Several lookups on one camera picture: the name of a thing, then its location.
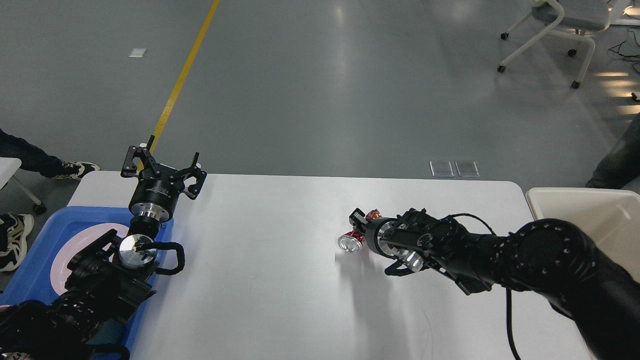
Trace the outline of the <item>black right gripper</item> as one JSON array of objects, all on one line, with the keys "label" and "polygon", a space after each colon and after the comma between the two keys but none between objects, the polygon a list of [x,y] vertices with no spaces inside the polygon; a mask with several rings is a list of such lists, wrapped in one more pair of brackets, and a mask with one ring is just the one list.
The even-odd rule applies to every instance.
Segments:
[{"label": "black right gripper", "polygon": [[365,235],[361,232],[354,232],[354,239],[359,246],[365,241],[368,248],[376,255],[385,258],[394,257],[394,252],[390,246],[381,244],[381,241],[383,234],[396,226],[396,218],[379,217],[367,219],[366,214],[360,208],[355,208],[349,215],[349,223],[354,231],[365,231]]}]

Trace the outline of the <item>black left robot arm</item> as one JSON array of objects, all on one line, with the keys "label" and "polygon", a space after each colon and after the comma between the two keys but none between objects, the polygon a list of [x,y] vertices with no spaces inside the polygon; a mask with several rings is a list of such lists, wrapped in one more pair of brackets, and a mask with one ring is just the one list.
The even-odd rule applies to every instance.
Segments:
[{"label": "black left robot arm", "polygon": [[207,173],[195,152],[190,166],[177,170],[157,162],[155,137],[128,148],[122,178],[137,185],[128,209],[132,214],[126,236],[105,231],[68,262],[65,292],[51,304],[26,300],[1,312],[1,355],[26,360],[91,360],[96,354],[130,358],[123,344],[90,340],[107,321],[126,324],[155,294],[153,275],[183,271],[185,249],[176,242],[158,241],[162,224],[173,219],[180,194],[196,199]]}]

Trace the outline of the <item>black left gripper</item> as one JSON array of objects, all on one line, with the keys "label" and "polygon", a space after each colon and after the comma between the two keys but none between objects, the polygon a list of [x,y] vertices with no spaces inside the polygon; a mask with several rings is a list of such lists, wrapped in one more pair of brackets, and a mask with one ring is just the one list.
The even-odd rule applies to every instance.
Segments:
[{"label": "black left gripper", "polygon": [[[131,214],[166,223],[173,219],[180,194],[185,194],[189,199],[196,199],[208,173],[202,170],[198,162],[199,152],[194,153],[190,166],[182,170],[160,169],[151,153],[154,140],[155,136],[151,135],[146,143],[131,145],[119,175],[122,178],[139,180],[128,205]],[[186,185],[189,179],[195,179],[195,183]]]}]

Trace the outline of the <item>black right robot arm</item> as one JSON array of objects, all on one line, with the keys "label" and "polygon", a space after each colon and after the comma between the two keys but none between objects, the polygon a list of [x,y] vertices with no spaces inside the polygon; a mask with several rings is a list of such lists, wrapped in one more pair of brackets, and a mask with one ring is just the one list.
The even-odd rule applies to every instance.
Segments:
[{"label": "black right robot arm", "polygon": [[348,253],[368,246],[393,259],[388,276],[402,277],[432,269],[453,281],[464,294],[506,291],[506,331],[515,347],[512,291],[531,291],[546,298],[560,315],[576,324],[587,348],[599,360],[639,358],[639,283],[606,255],[578,226],[543,218],[500,236],[469,232],[457,214],[434,218],[411,208],[387,218],[376,209],[356,208],[352,230],[341,235]]}]

